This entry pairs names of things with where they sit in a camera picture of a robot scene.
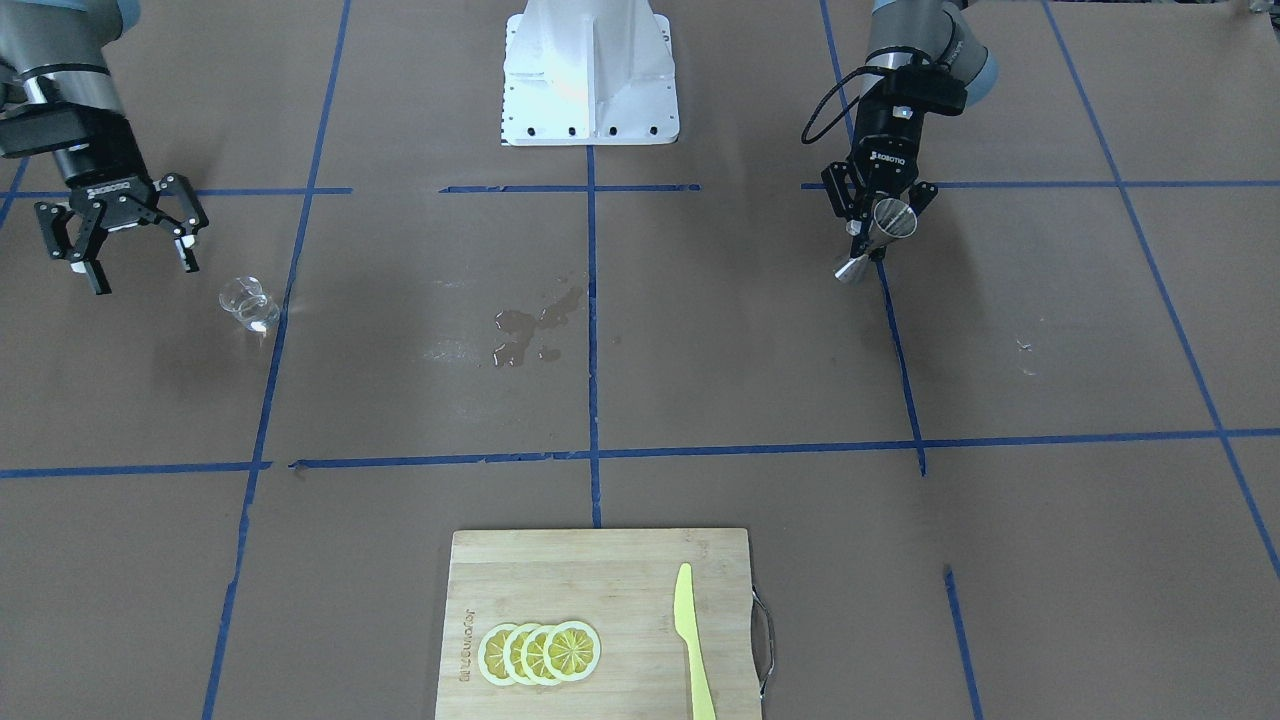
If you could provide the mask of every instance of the lemon slice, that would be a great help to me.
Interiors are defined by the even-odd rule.
[[[529,633],[525,638],[525,643],[520,647],[520,662],[516,662],[515,665],[520,669],[521,674],[532,680],[534,684],[561,684],[561,680],[556,679],[556,675],[552,675],[550,670],[547,669],[547,659],[543,655],[547,639],[554,629],[556,625],[539,626],[532,633]]]
[[[517,625],[509,634],[507,634],[507,639],[502,643],[502,666],[507,671],[507,676],[521,685],[538,684],[530,680],[529,676],[524,674],[524,666],[517,664],[520,660],[520,648],[525,646],[525,639],[529,637],[529,633],[532,633],[538,628],[541,628],[540,623],[525,623],[524,625]]]
[[[595,628],[579,620],[552,628],[543,647],[543,661],[557,680],[572,683],[585,679],[600,661],[600,635]]]
[[[484,675],[485,680],[495,685],[516,684],[516,680],[511,679],[511,675],[507,673],[507,666],[502,662],[503,644],[507,642],[507,635],[515,629],[515,624],[503,623],[485,633],[480,641],[480,652],[483,653],[480,657],[480,674]]]

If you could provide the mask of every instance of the knife handle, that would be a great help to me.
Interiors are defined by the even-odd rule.
[[[689,684],[692,687],[694,720],[716,720],[712,688],[707,683],[707,667],[703,666],[703,650],[699,646],[689,647]]]

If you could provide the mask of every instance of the black cable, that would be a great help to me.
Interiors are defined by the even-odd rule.
[[[951,27],[951,32],[952,32],[952,37],[954,37],[955,36],[955,20],[951,20],[951,26],[952,26]],[[925,53],[923,50],[918,50],[915,47],[908,47],[905,45],[904,46],[895,45],[892,47],[884,47],[882,50],[878,50],[878,51],[873,53],[872,55],[868,55],[867,59],[870,60],[872,58],[878,58],[881,55],[890,54],[890,53],[906,53],[906,54],[911,55],[911,60],[915,61],[915,63],[932,63],[933,61],[933,59],[929,58],[928,53]],[[865,74],[874,74],[874,76],[887,77],[891,72],[893,72],[891,68],[882,68],[879,65],[863,65],[863,67],[858,68],[856,70],[849,73],[844,78],[841,78],[841,81],[837,82],[835,87],[832,87],[831,90],[828,90],[827,95],[823,95],[822,100],[818,101],[818,106],[814,108],[813,115],[809,115],[809,122],[805,123],[804,129],[800,131],[800,142],[804,143],[804,145],[813,145],[814,142],[818,142],[819,140],[822,140],[823,136],[826,136],[828,132],[831,132],[831,128],[836,127],[836,123],[838,123],[840,120],[845,119],[845,115],[847,115],[850,111],[852,111],[854,106],[858,105],[858,101],[863,99],[861,95],[854,97],[854,100],[849,105],[846,105],[845,109],[841,110],[838,115],[836,115],[836,119],[831,120],[831,123],[828,123],[827,127],[822,128],[822,131],[817,136],[809,137],[809,131],[813,129],[813,124],[815,122],[818,122],[818,115],[822,114],[822,109],[827,106],[827,102],[829,102],[831,99],[835,97],[836,94],[840,92],[840,90],[842,87],[845,87],[846,85],[849,85],[849,81],[854,79],[858,76],[865,76]]]
[[[827,95],[822,96],[822,100],[818,101],[818,106],[813,109],[813,114],[809,115],[809,122],[805,123],[804,129],[800,131],[800,142],[804,145],[813,145],[814,142],[818,142],[819,140],[823,138],[823,136],[831,132],[831,128],[836,127],[836,124],[840,123],[840,120],[845,119],[845,115],[852,111],[854,106],[858,105],[858,101],[863,99],[861,95],[854,97],[854,100],[849,105],[845,105],[845,109],[841,110],[838,115],[836,115],[836,119],[831,120],[831,123],[828,123],[827,127],[822,128],[822,131],[818,132],[817,136],[809,137],[809,131],[813,129],[813,124],[818,122],[818,115],[822,114],[822,109],[826,108],[827,102],[829,102],[831,99],[835,97],[836,94],[841,91],[841,88],[849,85],[851,79],[854,79],[858,76],[865,76],[865,74],[877,74],[884,77],[888,73],[890,70],[887,68],[879,68],[876,65],[863,65],[856,70],[849,73],[844,78],[841,78],[841,81],[837,82],[835,87],[827,91]]]

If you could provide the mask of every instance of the wooden cutting board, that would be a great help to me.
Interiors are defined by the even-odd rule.
[[[454,533],[436,720],[692,720],[689,659],[672,614],[682,562],[694,570],[716,717],[760,720],[745,529]],[[497,687],[480,674],[480,639],[494,625],[566,620],[600,635],[586,679]]]

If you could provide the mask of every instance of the cutting board handle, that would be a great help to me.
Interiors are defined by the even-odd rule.
[[[777,655],[773,652],[773,614],[769,612],[769,607],[764,605],[760,600],[760,591],[751,585],[751,615],[755,615],[755,610],[759,609],[760,615],[764,618],[764,634],[765,634],[765,647],[769,650],[768,665],[764,667],[763,674],[760,670],[760,661],[755,657],[755,642],[751,642],[751,656],[755,660],[755,676],[760,679],[760,702],[764,702],[764,692],[769,685],[769,678],[773,676],[773,671],[777,670]],[[755,623],[751,623],[751,637],[755,637]]]

